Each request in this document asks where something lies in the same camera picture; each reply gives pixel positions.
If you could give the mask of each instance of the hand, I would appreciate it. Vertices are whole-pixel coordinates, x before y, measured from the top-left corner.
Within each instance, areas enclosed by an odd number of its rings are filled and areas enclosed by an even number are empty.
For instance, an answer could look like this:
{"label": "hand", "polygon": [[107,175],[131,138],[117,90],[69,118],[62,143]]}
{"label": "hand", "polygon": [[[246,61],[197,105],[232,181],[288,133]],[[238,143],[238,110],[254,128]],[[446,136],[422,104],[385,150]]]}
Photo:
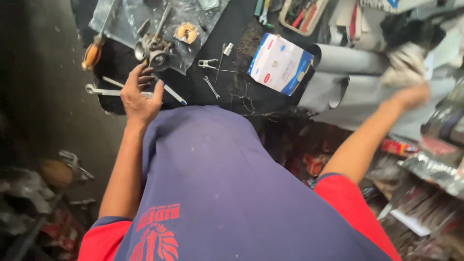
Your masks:
{"label": "hand", "polygon": [[427,83],[421,83],[397,91],[390,98],[404,110],[412,110],[427,104],[430,100],[430,87]]}
{"label": "hand", "polygon": [[153,92],[153,98],[140,94],[155,78],[151,76],[153,68],[147,68],[147,63],[137,65],[127,78],[121,90],[121,100],[127,115],[127,126],[146,128],[160,111],[164,83],[158,81]]}

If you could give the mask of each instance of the workbench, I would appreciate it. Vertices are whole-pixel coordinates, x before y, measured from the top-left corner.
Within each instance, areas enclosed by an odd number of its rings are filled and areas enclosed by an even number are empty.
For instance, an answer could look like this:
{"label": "workbench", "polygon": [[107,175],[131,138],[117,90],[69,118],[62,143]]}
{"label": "workbench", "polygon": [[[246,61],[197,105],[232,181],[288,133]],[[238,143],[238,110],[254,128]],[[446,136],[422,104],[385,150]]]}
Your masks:
{"label": "workbench", "polygon": [[[93,41],[93,36],[97,34],[88,26],[97,2],[98,0],[71,1],[83,48],[87,48]],[[266,28],[258,23],[258,19],[253,14],[256,2],[256,0],[232,0],[229,2],[192,66],[187,70],[186,76],[172,69],[158,74],[166,84],[187,101],[188,105],[218,105],[241,115],[257,116],[289,111],[298,104],[306,86],[304,83],[307,83],[313,74],[311,70],[291,97],[255,82],[247,74],[247,70],[265,32],[280,34],[285,39],[306,49],[315,42],[318,29],[313,35],[302,37],[280,25],[277,21],[278,11],[268,15],[269,23],[273,24],[275,28]],[[223,57],[221,69],[239,73],[219,72],[218,81],[214,83],[216,70],[198,67],[198,60],[219,59],[222,44],[229,42],[234,44],[234,48],[230,56]],[[124,83],[129,72],[138,63],[132,49],[107,38],[100,62],[94,69],[94,81],[99,82],[99,88],[118,90],[118,87],[99,81],[99,79],[106,76]],[[219,99],[215,98],[203,80],[205,76],[210,78],[216,92],[220,95]],[[122,102],[118,96],[99,96],[99,100],[105,111],[124,114]],[[179,101],[166,91],[164,92],[162,110],[181,106]]]}

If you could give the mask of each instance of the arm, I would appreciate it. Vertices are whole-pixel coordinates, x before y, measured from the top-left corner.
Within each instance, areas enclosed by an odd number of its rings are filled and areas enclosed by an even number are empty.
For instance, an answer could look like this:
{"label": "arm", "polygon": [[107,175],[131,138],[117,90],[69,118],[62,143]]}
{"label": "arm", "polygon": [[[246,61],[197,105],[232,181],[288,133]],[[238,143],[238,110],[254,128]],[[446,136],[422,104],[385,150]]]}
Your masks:
{"label": "arm", "polygon": [[152,68],[138,65],[130,74],[121,90],[121,100],[127,115],[127,125],[121,146],[111,172],[110,181],[103,195],[98,218],[119,216],[133,219],[137,214],[142,196],[142,140],[148,124],[161,107],[163,82],[156,84],[153,98],[140,94],[141,89],[153,81]]}
{"label": "arm", "polygon": [[322,170],[321,176],[326,173],[340,173],[358,184],[377,147],[396,120],[404,111],[428,101],[429,96],[430,90],[426,84],[396,92],[337,149]]}

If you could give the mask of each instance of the red sleeve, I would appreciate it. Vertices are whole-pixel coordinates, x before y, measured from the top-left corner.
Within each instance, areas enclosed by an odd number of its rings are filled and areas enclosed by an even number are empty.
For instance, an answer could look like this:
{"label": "red sleeve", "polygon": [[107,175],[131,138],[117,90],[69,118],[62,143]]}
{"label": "red sleeve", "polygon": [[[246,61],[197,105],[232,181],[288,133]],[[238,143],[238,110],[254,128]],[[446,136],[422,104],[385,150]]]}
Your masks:
{"label": "red sleeve", "polygon": [[356,184],[342,175],[327,173],[319,178],[314,191],[392,260],[401,260]]}
{"label": "red sleeve", "polygon": [[113,260],[131,223],[131,221],[119,221],[91,228],[82,239],[77,261]]}

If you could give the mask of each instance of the person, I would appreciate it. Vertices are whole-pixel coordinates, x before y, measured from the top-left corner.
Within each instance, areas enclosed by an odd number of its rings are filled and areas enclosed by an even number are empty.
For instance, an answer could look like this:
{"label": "person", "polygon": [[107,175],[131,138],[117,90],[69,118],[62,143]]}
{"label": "person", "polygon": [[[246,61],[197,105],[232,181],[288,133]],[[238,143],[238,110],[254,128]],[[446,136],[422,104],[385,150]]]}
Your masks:
{"label": "person", "polygon": [[274,162],[253,126],[215,106],[161,111],[163,82],[138,65],[98,220],[80,261],[400,260],[357,184],[378,144],[427,84],[396,92],[325,166],[314,190]]}

